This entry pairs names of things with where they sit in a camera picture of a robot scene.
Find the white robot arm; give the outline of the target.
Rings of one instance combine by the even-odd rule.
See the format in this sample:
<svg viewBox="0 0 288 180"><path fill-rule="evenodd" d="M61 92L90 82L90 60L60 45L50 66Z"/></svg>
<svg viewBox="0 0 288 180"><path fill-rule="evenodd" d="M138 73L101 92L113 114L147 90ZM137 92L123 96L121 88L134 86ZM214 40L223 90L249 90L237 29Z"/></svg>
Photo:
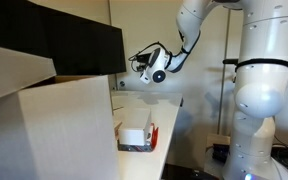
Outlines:
<svg viewBox="0 0 288 180"><path fill-rule="evenodd" d="M140 79L160 83L181 70L200 27L217 6L244 13L235 73L235 110L224 180L288 180L288 169L271 157L274 116L288 85L288 0L184 0L177 15L183 45L178 54L160 47L148 56Z"/></svg>

